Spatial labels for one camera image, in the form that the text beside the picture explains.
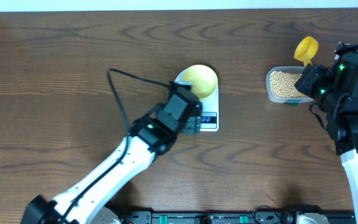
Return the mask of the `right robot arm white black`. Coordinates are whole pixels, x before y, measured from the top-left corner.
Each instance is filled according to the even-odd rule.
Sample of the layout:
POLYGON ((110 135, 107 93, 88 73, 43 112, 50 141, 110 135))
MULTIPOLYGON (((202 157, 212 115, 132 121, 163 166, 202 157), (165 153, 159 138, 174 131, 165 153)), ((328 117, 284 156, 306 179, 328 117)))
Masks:
POLYGON ((327 131, 351 188, 358 223, 358 44, 338 43, 330 67, 305 65, 295 88, 326 113, 327 131))

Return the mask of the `yellow plastic measuring scoop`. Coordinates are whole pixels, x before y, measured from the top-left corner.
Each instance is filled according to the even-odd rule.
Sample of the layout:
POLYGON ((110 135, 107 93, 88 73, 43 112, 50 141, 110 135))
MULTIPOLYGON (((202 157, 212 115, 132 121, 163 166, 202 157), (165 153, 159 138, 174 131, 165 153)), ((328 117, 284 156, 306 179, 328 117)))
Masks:
POLYGON ((311 59, 316 55, 318 49, 318 41, 312 36, 307 36, 298 44, 294 58, 301 61, 304 66, 311 65, 311 59))

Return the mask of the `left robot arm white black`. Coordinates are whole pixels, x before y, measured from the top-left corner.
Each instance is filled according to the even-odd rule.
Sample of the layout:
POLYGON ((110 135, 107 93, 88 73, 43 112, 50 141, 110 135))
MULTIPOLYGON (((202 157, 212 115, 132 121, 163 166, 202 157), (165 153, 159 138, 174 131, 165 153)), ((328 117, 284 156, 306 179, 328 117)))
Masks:
POLYGON ((135 120, 106 160, 51 201, 36 196, 26 206, 21 222, 91 223, 128 181, 171 149, 181 132, 199 132, 202 104, 190 88, 172 83, 168 101, 135 120))

